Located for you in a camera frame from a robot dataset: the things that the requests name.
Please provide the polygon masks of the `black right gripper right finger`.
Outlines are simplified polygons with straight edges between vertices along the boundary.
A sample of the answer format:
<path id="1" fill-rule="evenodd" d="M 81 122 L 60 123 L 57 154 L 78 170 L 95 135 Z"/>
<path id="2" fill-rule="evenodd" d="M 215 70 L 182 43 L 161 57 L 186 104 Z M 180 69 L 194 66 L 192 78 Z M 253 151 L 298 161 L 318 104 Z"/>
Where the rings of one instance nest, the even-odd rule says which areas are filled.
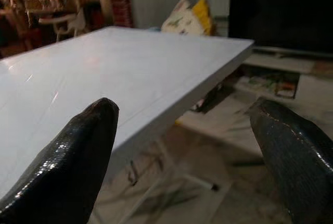
<path id="1" fill-rule="evenodd" d="M 315 123 L 262 97 L 249 116 L 292 222 L 332 223 L 332 139 Z"/>

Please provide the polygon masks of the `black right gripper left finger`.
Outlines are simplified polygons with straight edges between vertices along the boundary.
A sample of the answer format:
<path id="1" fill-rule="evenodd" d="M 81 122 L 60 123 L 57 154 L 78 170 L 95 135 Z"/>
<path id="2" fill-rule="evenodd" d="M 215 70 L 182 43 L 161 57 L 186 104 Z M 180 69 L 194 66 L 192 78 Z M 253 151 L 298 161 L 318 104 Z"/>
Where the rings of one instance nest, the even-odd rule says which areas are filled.
<path id="1" fill-rule="evenodd" d="M 74 116 L 1 198 L 1 223 L 87 223 L 118 117 L 119 107 L 105 97 Z"/>

